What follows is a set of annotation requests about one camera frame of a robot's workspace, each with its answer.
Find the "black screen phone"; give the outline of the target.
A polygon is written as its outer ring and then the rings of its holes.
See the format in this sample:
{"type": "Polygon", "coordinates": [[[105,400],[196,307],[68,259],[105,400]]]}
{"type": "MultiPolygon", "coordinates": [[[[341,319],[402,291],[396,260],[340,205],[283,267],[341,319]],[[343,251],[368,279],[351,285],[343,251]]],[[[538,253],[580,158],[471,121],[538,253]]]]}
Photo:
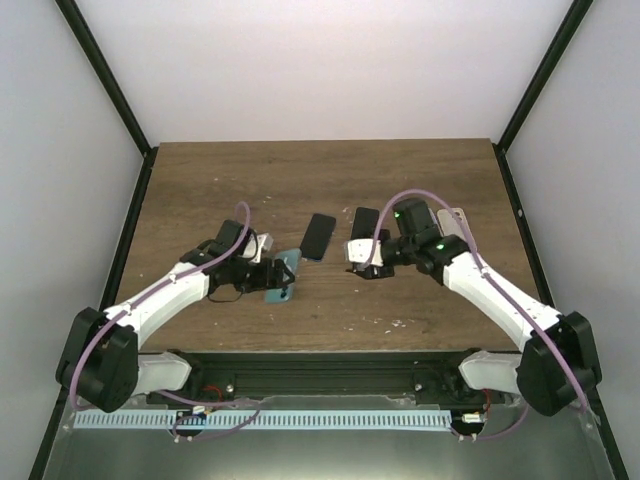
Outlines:
{"type": "Polygon", "coordinates": [[[380,211],[377,209],[357,207],[352,222],[350,239],[371,238],[374,234],[379,216],[380,211]]]}

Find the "beige phone case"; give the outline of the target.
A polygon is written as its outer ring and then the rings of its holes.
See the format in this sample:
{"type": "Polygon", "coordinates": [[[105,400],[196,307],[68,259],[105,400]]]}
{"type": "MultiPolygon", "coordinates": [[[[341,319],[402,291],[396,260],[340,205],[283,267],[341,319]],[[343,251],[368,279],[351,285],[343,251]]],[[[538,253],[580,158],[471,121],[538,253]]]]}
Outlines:
{"type": "Polygon", "coordinates": [[[461,208],[453,208],[452,213],[446,209],[440,209],[436,213],[436,218],[443,236],[456,235],[462,240],[466,239],[465,231],[469,229],[469,224],[461,208]]]}

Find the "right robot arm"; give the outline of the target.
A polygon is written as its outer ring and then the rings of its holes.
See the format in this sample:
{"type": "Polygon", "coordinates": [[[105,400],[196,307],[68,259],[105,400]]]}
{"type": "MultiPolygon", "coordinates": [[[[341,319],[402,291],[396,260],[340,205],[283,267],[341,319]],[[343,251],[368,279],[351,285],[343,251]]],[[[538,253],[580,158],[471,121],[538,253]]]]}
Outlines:
{"type": "Polygon", "coordinates": [[[398,266],[413,266],[478,308],[518,349],[466,356],[444,378],[451,400],[465,403],[488,389],[519,395],[545,416],[569,405],[587,409],[587,394],[602,373],[593,331],[583,315],[561,314],[492,269],[479,255],[460,209],[434,212],[420,198],[405,198],[387,210],[396,221],[397,238],[383,229],[382,212],[356,209],[344,245],[352,273],[384,279],[398,266]]]}

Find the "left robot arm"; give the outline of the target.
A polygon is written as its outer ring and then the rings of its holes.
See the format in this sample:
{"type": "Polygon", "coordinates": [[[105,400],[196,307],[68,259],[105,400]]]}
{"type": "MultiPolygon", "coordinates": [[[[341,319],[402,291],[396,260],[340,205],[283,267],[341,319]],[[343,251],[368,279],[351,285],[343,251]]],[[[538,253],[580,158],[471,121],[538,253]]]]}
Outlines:
{"type": "Polygon", "coordinates": [[[239,295],[270,292],[284,299],[293,289],[300,252],[269,255],[270,234],[233,220],[213,239],[183,254],[170,271],[133,297],[99,311],[87,307],[74,318],[56,369],[73,408],[111,413],[131,397],[170,392],[196,402],[203,377],[182,354],[144,354],[146,341],[192,304],[224,286],[239,295]]]}

